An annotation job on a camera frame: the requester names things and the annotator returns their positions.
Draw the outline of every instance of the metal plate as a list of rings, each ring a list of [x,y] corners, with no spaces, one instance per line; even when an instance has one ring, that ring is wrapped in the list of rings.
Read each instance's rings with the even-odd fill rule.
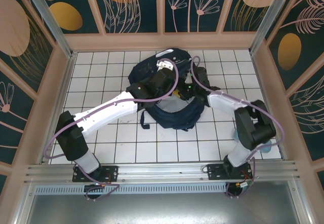
[[[117,182],[118,166],[102,166],[102,171],[99,177],[96,178],[99,182]],[[78,167],[73,168],[72,182],[92,182],[80,171]]]
[[[243,172],[247,174],[249,178],[252,178],[252,170],[249,163],[245,163],[240,167],[234,168],[231,177],[228,177],[223,169],[223,164],[208,164],[207,172],[209,180],[228,180],[228,179],[239,179],[244,180],[245,175]]]

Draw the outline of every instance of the black backpack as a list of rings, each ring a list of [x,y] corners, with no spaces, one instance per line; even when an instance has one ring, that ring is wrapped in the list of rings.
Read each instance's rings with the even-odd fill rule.
[[[158,69],[156,63],[161,58],[168,58],[174,61],[180,77],[188,73],[190,69],[191,57],[189,53],[181,49],[171,48],[137,64],[128,76],[130,83],[140,82],[143,79],[153,77]],[[204,111],[204,107],[205,105],[201,100],[194,98],[184,108],[174,113],[161,109],[157,104],[146,108],[146,111],[165,129],[173,128],[188,131],[188,129],[194,127]],[[144,112],[141,115],[140,122],[143,129],[149,129],[149,125],[144,125]]]

